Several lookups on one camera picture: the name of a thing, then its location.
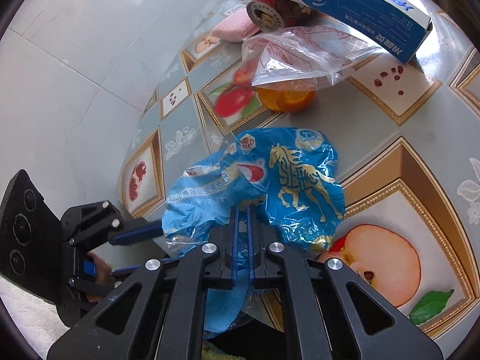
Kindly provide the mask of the red soda can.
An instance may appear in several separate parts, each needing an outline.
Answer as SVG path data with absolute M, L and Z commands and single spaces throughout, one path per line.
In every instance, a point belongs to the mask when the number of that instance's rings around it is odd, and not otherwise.
M 295 27 L 312 15 L 312 9 L 290 0 L 252 0 L 247 4 L 251 21 L 264 33 Z

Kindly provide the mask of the floral patterned tablecloth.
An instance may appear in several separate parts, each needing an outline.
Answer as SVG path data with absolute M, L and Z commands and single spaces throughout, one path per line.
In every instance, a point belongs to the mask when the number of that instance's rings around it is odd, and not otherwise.
M 432 0 L 408 0 L 433 21 L 414 61 L 401 66 L 378 52 L 306 111 L 276 114 L 240 89 L 241 47 L 210 35 L 250 1 L 221 0 L 173 56 L 127 151 L 121 202 L 132 215 L 157 219 L 175 180 L 225 137 L 250 128 L 320 130 L 337 150 L 346 197 L 337 247 L 353 251 L 366 224 L 407 239 L 421 282 L 401 310 L 409 314 L 433 291 L 446 294 L 421 327 L 452 353 L 479 317 L 479 51 Z

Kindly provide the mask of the orange fruit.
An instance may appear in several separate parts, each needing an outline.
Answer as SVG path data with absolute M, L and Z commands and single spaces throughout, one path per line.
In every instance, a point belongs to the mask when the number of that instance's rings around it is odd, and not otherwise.
M 310 106 L 315 98 L 314 91 L 279 91 L 269 88 L 258 88 L 257 94 L 261 103 L 274 112 L 295 113 Z

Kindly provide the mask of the clear red-printed plastic bag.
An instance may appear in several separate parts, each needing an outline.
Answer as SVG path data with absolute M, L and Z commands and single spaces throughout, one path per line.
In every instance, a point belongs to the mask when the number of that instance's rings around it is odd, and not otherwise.
M 319 25 L 251 37 L 242 44 L 241 59 L 256 88 L 308 92 L 337 85 L 380 51 L 372 41 Z

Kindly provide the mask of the blue white glove box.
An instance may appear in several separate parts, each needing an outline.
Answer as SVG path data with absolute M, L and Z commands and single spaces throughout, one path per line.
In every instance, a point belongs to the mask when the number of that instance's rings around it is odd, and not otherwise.
M 290 0 L 352 27 L 407 63 L 431 33 L 431 18 L 408 0 Z

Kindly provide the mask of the blue snack bag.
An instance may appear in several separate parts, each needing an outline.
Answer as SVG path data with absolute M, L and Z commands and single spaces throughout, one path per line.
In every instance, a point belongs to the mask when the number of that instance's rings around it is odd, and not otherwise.
M 282 241 L 310 255 L 326 251 L 345 212 L 343 189 L 334 178 L 337 160 L 326 135 L 315 129 L 240 133 L 173 184 L 162 218 L 166 242 L 185 254 L 227 224 L 232 207 L 244 223 L 248 206 L 255 205 Z

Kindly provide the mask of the pink knitted sponge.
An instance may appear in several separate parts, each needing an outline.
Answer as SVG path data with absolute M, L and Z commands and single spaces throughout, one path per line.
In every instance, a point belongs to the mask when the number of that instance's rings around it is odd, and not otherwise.
M 242 43 L 259 31 L 244 7 L 224 18 L 211 30 L 211 35 L 223 41 Z

